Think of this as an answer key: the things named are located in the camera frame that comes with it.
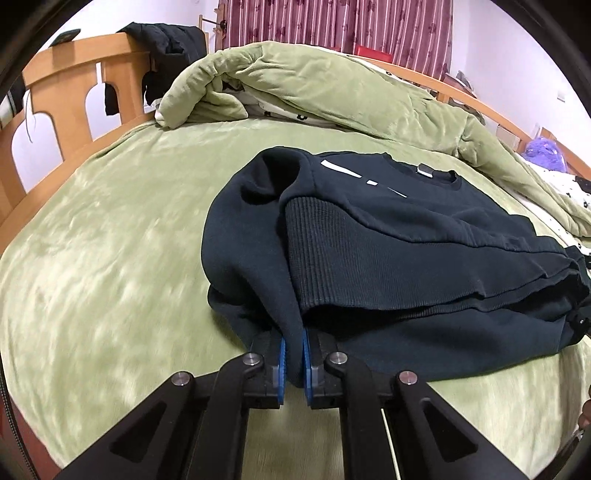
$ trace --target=black sweatshirt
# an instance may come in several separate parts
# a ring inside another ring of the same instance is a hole
[[[148,105],[164,96],[179,73],[207,55],[205,34],[197,27],[131,22],[119,31],[141,42],[154,61],[156,70],[142,79],[142,92]],[[105,113],[119,113],[117,92],[109,84],[105,85]]]
[[[207,216],[211,307],[247,346],[277,327],[296,383],[304,326],[374,370],[425,380],[578,342],[589,324],[582,254],[455,172],[424,170],[387,154],[259,153]]]

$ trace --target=black cable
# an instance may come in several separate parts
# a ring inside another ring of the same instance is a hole
[[[8,424],[12,431],[12,435],[17,442],[18,449],[21,452],[21,456],[25,461],[25,465],[29,470],[33,480],[40,480],[39,474],[33,465],[29,452],[22,439],[21,432],[18,430],[17,418],[14,416],[14,410],[12,409],[12,402],[10,400],[10,394],[8,393],[8,386],[6,384],[6,377],[4,376],[4,365],[2,364],[2,355],[0,354],[0,395],[2,396],[2,402],[4,403],[4,411],[8,419]]]

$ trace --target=clothing tag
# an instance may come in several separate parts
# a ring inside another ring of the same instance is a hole
[[[433,178],[433,169],[431,167],[429,167],[428,165],[425,165],[424,163],[421,163],[417,167],[417,173],[420,173],[421,175],[425,175],[426,177],[429,177],[430,179]]]

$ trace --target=metal screw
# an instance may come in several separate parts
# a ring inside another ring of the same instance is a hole
[[[343,352],[332,352],[329,355],[329,360],[336,365],[343,365],[348,359],[347,354]]]
[[[177,387],[182,387],[191,381],[191,374],[188,372],[176,372],[170,380]]]
[[[407,385],[414,385],[418,381],[418,376],[415,372],[411,372],[410,370],[405,370],[404,372],[400,372],[398,376],[400,381]]]
[[[261,362],[261,356],[258,353],[248,352],[245,353],[242,357],[242,362],[245,365],[250,365],[251,367],[254,367],[256,364]]]

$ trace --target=white wall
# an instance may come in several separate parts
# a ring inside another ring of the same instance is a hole
[[[470,0],[453,0],[452,62],[449,73],[466,73],[468,47],[470,43]]]
[[[536,124],[546,127],[591,165],[587,143],[591,118],[560,69],[491,0],[468,1],[469,42],[463,71],[476,94],[530,135]],[[566,94],[566,103],[557,99],[559,90]]]
[[[77,39],[115,33],[131,22],[197,25],[199,15],[215,19],[213,9],[217,0],[93,0],[68,20],[42,48],[45,49],[59,33],[74,28],[82,31]],[[215,40],[209,24],[210,51]],[[94,87],[86,98],[86,110],[93,138],[99,137],[121,124],[119,115],[105,115],[104,84]],[[27,124],[22,124],[12,143],[17,170],[25,189],[29,191],[51,170],[61,163],[61,155],[50,118],[33,115],[28,106]]]

